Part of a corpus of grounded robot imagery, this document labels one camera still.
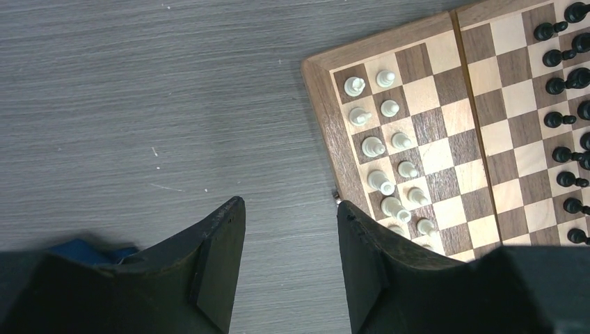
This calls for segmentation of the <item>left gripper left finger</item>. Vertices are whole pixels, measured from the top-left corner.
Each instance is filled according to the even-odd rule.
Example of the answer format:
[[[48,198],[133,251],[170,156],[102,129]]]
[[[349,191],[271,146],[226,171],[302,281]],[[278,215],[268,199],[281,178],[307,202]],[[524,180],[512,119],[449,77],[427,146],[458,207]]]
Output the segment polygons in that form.
[[[2,333],[227,333],[246,231],[235,196],[119,264],[1,253]]]

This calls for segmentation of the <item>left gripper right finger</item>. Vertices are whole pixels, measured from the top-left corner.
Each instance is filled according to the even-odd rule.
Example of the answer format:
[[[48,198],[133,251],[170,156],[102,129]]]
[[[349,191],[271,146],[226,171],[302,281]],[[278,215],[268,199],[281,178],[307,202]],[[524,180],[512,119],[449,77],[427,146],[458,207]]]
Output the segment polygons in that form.
[[[501,246],[471,262],[337,208],[353,333],[588,333],[589,248]]]

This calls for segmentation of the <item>white chess bishop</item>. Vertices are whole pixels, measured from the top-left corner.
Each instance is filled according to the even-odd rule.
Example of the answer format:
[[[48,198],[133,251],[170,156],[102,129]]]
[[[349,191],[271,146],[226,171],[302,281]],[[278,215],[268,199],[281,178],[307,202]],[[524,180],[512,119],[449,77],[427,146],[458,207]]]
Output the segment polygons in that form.
[[[385,153],[386,147],[379,138],[370,136],[361,143],[361,150],[366,157],[374,158]]]

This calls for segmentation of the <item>wooden chess board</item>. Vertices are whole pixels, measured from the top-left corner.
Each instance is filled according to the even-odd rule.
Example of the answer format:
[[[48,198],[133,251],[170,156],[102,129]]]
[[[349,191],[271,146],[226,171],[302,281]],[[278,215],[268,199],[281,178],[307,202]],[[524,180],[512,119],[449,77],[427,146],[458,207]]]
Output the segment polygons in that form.
[[[538,41],[544,22],[568,22]],[[395,72],[389,88],[376,83]],[[589,2],[482,1],[311,56],[301,72],[335,175],[335,199],[415,243],[470,261],[501,245],[589,244]],[[344,82],[361,77],[357,97]],[[385,100],[400,110],[381,114]],[[352,108],[372,113],[362,127]],[[379,138],[369,158],[361,143]],[[418,177],[397,170],[411,161]],[[367,175],[395,178],[385,196]],[[386,216],[395,197],[408,223]],[[436,236],[417,231],[429,219]]]

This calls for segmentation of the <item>white chess knight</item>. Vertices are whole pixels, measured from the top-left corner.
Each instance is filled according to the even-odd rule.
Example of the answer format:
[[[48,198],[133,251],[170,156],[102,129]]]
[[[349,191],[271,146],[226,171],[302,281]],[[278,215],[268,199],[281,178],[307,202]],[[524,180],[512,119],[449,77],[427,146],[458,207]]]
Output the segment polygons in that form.
[[[352,108],[349,112],[349,122],[355,127],[365,126],[372,118],[372,113],[361,107]]]

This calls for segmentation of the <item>white chess rook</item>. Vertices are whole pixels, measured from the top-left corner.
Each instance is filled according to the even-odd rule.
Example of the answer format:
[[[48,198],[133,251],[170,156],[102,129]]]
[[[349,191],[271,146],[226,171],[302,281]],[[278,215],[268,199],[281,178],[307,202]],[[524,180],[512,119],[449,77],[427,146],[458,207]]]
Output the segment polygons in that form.
[[[344,82],[344,92],[349,97],[361,95],[365,89],[365,80],[361,77],[352,76]]]

